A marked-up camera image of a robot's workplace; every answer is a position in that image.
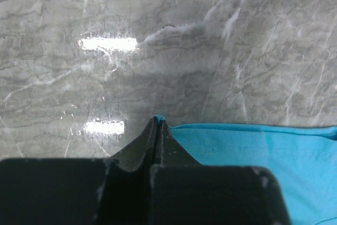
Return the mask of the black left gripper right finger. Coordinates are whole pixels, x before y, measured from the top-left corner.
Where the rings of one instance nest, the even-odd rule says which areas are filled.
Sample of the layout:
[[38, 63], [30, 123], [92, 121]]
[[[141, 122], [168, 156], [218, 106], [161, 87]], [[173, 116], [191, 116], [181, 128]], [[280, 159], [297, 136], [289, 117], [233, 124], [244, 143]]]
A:
[[201, 165], [160, 120], [150, 169], [150, 224], [290, 224], [272, 172]]

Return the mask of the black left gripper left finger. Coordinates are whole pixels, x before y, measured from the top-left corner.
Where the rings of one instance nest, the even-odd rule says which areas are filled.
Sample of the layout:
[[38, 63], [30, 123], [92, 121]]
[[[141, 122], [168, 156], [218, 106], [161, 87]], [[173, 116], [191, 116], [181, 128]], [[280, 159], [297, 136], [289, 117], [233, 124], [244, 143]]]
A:
[[157, 119], [108, 158], [4, 159], [1, 224], [145, 224]]

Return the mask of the turquoise t shirt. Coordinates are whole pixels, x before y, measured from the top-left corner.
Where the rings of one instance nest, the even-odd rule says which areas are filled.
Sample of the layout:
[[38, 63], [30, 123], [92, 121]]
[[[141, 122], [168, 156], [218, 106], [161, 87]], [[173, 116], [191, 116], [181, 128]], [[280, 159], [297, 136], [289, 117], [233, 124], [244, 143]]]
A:
[[271, 170], [292, 224], [336, 224], [336, 127], [192, 123], [171, 132], [203, 165]]

